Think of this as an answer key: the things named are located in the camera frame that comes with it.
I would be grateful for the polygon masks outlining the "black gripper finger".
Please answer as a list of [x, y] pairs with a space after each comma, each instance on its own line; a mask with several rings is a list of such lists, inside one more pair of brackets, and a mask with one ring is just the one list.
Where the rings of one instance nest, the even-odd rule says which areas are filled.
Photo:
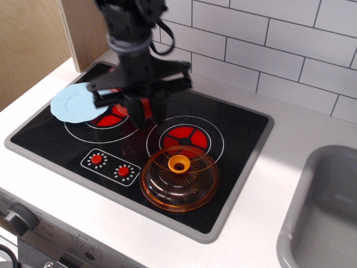
[[158, 124], [163, 124], [166, 119], [166, 97], [164, 94], [156, 94], [149, 98], [153, 120]]
[[140, 100], [125, 100], [124, 106], [126, 107], [128, 116], [132, 120], [134, 125], [138, 129], [145, 129], [146, 128], [146, 123], [145, 123], [146, 118], [144, 116], [144, 111], [143, 111], [141, 101]]

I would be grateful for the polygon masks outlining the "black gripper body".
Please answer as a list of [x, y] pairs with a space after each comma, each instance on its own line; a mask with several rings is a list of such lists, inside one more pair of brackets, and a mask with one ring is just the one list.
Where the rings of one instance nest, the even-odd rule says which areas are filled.
[[188, 61], [158, 59], [148, 50], [119, 54], [119, 65], [110, 73], [91, 80], [87, 90], [96, 107], [126, 105], [143, 98], [164, 98], [172, 92], [191, 87]]

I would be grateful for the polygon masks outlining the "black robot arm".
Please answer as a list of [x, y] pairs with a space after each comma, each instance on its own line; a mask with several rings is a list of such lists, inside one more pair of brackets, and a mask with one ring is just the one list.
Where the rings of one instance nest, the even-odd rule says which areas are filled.
[[96, 107], [119, 105], [137, 128], [150, 118], [160, 125], [166, 118], [166, 99], [172, 92], [191, 88], [187, 61], [166, 61], [151, 55], [156, 48], [152, 29], [159, 26], [172, 37], [160, 19], [167, 11], [164, 1], [96, 1], [108, 33], [107, 43], [119, 65], [87, 86]]

